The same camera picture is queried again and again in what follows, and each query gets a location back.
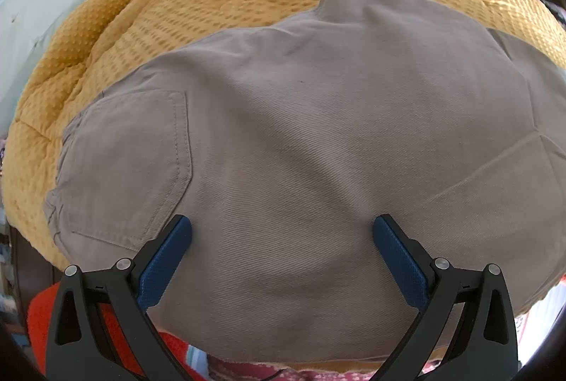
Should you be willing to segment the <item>beige grey pants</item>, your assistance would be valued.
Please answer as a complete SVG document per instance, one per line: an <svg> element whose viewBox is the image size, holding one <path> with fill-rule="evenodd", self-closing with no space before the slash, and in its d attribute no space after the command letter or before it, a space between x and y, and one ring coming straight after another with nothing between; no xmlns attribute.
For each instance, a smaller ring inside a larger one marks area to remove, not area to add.
<svg viewBox="0 0 566 381"><path fill-rule="evenodd" d="M565 272L565 73L429 0L320 0L159 55L67 125L45 200L85 271L175 214L194 240L161 329L221 359L388 355L414 318L371 240L504 273L522 312Z"/></svg>

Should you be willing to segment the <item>pink floral rug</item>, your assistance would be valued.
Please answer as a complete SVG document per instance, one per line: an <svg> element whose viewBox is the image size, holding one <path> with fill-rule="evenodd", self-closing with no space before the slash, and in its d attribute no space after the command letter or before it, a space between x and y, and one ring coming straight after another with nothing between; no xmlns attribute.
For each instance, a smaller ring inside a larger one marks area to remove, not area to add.
<svg viewBox="0 0 566 381"><path fill-rule="evenodd" d="M228 362L188 346L185 362L204 380L369 380L381 362L291 364Z"/></svg>

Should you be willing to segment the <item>yellow dotted blanket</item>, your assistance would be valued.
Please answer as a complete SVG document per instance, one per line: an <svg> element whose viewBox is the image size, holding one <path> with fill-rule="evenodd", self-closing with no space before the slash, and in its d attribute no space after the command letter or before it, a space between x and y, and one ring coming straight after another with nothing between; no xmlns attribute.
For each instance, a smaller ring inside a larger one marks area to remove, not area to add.
<svg viewBox="0 0 566 381"><path fill-rule="evenodd" d="M433 0L518 37L558 66L565 32L539 0ZM62 132L98 93L155 55L217 30L273 24L318 0L85 0L56 29L31 70L8 130L8 221L58 268L67 261L43 213Z"/></svg>

